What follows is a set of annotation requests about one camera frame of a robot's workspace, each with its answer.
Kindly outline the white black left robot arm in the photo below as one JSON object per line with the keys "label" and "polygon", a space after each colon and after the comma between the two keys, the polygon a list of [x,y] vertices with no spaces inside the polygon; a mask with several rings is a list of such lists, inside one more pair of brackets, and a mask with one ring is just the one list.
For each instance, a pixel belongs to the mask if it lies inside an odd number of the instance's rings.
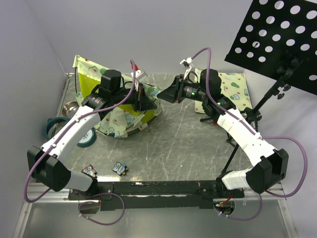
{"label": "white black left robot arm", "polygon": [[101,122],[120,105],[132,105],[134,111],[155,110],[156,104],[146,95],[138,82],[138,71],[133,71],[130,88],[125,88],[121,72],[108,69],[101,82],[86,96],[70,121],[41,147],[32,146],[27,152],[29,174],[27,179],[46,185],[53,191],[63,188],[79,190],[86,199],[98,193],[98,180],[83,172],[68,169],[64,162],[84,134]]}

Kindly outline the green patterned tent mat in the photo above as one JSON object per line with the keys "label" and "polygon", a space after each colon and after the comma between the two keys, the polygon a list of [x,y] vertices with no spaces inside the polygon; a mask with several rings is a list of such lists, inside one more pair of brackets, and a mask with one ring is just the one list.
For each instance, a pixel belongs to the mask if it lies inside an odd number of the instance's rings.
{"label": "green patterned tent mat", "polygon": [[246,77],[242,73],[220,72],[221,93],[228,97],[235,106],[243,111],[246,107],[252,108]]}

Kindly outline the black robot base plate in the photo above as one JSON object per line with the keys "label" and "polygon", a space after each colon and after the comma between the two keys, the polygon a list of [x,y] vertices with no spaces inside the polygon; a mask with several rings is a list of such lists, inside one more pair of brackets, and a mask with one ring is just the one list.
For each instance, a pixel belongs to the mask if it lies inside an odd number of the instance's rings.
{"label": "black robot base plate", "polygon": [[97,190],[78,192],[72,190],[69,200],[96,201],[102,211],[122,208],[119,195],[127,209],[198,207],[212,209],[213,202],[244,198],[243,189],[228,190],[216,180],[188,181],[112,181],[99,182]]}

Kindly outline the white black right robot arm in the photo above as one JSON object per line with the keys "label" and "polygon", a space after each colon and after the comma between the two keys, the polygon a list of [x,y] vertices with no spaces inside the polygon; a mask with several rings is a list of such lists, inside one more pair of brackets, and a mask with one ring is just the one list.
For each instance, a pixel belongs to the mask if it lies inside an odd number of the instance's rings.
{"label": "white black right robot arm", "polygon": [[216,185],[220,197],[228,197],[234,189],[250,188],[263,193],[286,177],[289,155],[265,141],[241,115],[233,102],[221,92],[222,81],[216,70],[204,69],[198,83],[177,75],[173,83],[157,97],[170,103],[184,99],[202,102],[205,114],[223,128],[245,152],[252,168],[225,172]]}

